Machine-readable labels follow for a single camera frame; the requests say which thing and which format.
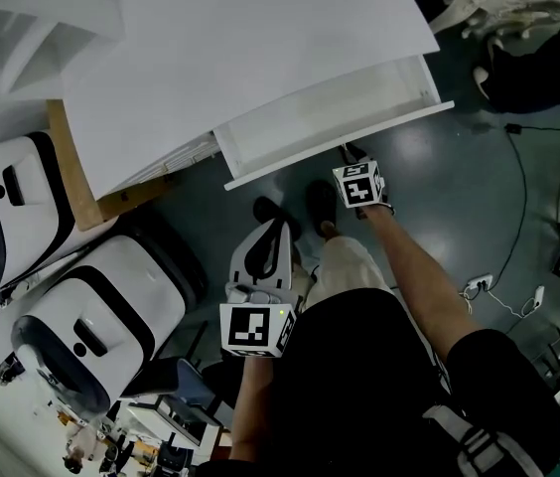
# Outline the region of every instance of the floor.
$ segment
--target floor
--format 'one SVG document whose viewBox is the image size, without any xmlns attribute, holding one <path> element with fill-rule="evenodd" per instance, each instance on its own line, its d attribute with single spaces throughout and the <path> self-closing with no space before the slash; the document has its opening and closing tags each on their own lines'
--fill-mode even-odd
<svg viewBox="0 0 560 477">
<path fill-rule="evenodd" d="M 470 78 L 480 52 L 477 41 L 462 40 L 459 30 L 446 31 L 438 39 L 442 51 L 427 61 L 443 100 L 452 99 L 456 108 L 356 144 L 379 162 L 398 221 L 463 288 L 468 279 L 486 273 L 494 274 L 495 280 L 520 221 L 522 180 L 504 125 L 560 127 L 560 106 L 529 115 L 494 113 Z M 538 38 L 514 47 L 526 51 L 537 42 Z M 528 186 L 526 218 L 494 293 L 519 310 L 543 284 L 545 299 L 538 312 L 521 321 L 482 294 L 474 302 L 473 315 L 482 325 L 508 333 L 534 359 L 556 337 L 552 322 L 560 327 L 560 279 L 550 272 L 560 250 L 554 228 L 560 132 L 524 131 L 515 144 Z M 154 209 L 196 253 L 210 279 L 210 290 L 177 329 L 168 347 L 170 355 L 184 354 L 201 322 L 209 320 L 195 358 L 204 364 L 218 358 L 217 306 L 224 300 L 231 253 L 256 226 L 251 207 L 258 196 L 271 198 L 303 224 L 298 249 L 307 269 L 317 265 L 322 243 L 309 226 L 304 189 L 315 179 L 332 180 L 331 169 L 341 164 L 339 152 L 332 150 L 231 192 L 223 188 L 230 175 L 221 156 L 181 172 L 181 185 L 155 203 Z M 388 284 L 395 284 L 369 228 L 343 207 L 338 207 L 338 222 L 345 234 L 368 247 Z"/>
</svg>

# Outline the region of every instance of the white cube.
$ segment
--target white cube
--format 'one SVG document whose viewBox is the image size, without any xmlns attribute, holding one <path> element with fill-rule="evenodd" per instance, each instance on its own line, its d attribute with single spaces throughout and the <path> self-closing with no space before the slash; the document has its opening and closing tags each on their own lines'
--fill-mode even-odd
<svg viewBox="0 0 560 477">
<path fill-rule="evenodd" d="M 377 161 L 357 163 L 333 170 L 336 187 L 347 209 L 381 202 L 384 181 Z"/>
<path fill-rule="evenodd" d="M 295 323 L 291 304 L 220 304 L 222 347 L 241 357 L 281 357 Z"/>
</svg>

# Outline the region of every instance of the beige shorts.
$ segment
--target beige shorts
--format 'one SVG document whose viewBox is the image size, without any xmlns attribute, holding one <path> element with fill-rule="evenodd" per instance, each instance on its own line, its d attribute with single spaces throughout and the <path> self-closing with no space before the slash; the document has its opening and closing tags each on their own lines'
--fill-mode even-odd
<svg viewBox="0 0 560 477">
<path fill-rule="evenodd" d="M 354 238 L 335 237 L 324 244 L 315 284 L 302 266 L 294 264 L 291 289 L 306 298 L 301 311 L 359 288 L 378 288 L 392 293 L 368 250 Z"/>
</svg>

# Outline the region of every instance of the backpack strap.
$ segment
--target backpack strap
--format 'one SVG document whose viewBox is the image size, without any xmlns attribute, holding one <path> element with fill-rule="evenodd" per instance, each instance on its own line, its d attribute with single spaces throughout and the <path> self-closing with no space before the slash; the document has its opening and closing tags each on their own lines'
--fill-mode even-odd
<svg viewBox="0 0 560 477">
<path fill-rule="evenodd" d="M 504 457 L 513 459 L 526 476 L 543 477 L 529 454 L 510 436 L 474 427 L 443 404 L 432 406 L 423 417 L 436 420 L 459 443 L 461 452 L 457 456 L 457 462 L 465 477 L 484 475 Z"/>
</svg>

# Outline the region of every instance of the open drawer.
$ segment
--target open drawer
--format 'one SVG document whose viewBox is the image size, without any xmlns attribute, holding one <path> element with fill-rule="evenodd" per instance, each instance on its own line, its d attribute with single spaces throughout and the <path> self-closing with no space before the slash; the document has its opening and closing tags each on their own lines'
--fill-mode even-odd
<svg viewBox="0 0 560 477">
<path fill-rule="evenodd" d="M 213 131 L 234 178 L 225 188 L 451 107 L 453 102 L 441 102 L 422 56 L 329 79 Z"/>
</svg>

